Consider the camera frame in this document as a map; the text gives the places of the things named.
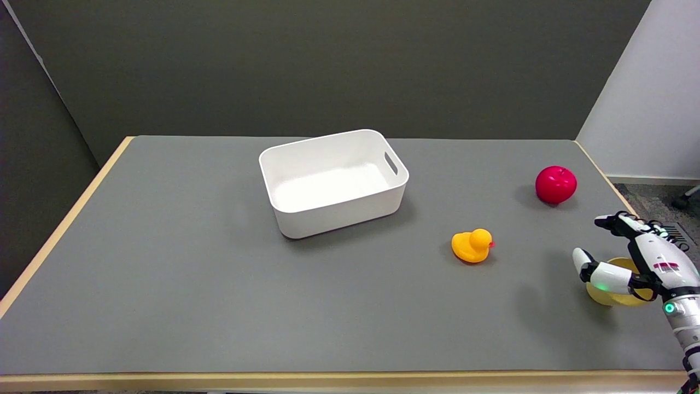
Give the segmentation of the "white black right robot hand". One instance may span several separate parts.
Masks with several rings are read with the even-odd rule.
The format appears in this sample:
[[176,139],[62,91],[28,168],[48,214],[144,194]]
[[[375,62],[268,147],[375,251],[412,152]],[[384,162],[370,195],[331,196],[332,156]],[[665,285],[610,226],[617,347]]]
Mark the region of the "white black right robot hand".
[[593,288],[612,294],[629,294],[642,300],[641,290],[650,290],[648,301],[662,297],[667,302],[698,295],[698,271],[685,254],[685,245],[672,237],[658,221],[645,221],[627,211],[598,216],[596,226],[628,240],[628,254],[635,271],[598,261],[587,250],[575,248],[572,258],[580,279]]

